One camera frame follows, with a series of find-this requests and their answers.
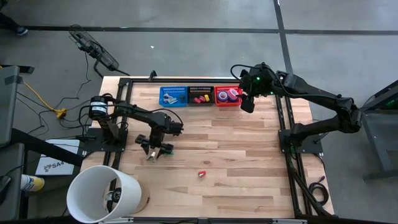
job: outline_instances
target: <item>blue basket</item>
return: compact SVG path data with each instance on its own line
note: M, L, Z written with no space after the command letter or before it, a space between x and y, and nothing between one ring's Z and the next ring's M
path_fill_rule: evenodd
M177 99L176 103L165 103L163 96L169 94ZM181 103L181 95L184 96L184 102ZM159 104L163 107L184 107L188 104L188 87L187 86L162 86L159 93Z

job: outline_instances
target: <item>shoe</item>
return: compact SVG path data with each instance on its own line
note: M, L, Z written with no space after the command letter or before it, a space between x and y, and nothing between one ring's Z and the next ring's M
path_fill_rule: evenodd
M17 35L25 35L29 30L26 29L25 27L18 27L16 31Z

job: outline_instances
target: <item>small red object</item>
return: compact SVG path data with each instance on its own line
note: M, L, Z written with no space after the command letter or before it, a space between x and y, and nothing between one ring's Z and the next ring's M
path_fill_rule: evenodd
M200 178L206 176L206 171L199 171L198 176L199 176Z
M199 100L198 98L193 99L193 101L194 101L195 103L200 103L200 100Z
M205 98L204 96L199 96L199 100L200 100L201 102L206 102L206 98Z

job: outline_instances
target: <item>small pink object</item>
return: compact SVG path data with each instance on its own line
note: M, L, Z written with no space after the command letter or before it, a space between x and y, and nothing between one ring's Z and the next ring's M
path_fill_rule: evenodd
M200 100L201 102L206 102L206 98L205 98L204 96L199 96L199 100Z
M198 98L193 99L193 101L194 101L195 103L200 103L200 100L199 100Z
M229 100L230 101L236 101L238 99L238 97L236 95L238 95L238 94L239 94L238 91L230 88L228 90L228 98L229 98Z
M198 176L199 178L206 176L206 171L199 171Z

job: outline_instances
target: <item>black basket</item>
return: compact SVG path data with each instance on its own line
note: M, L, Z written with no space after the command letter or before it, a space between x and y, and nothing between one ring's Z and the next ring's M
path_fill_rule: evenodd
M193 99L208 95L209 102L195 103ZM188 104L190 106L211 106L215 103L213 86L188 86Z

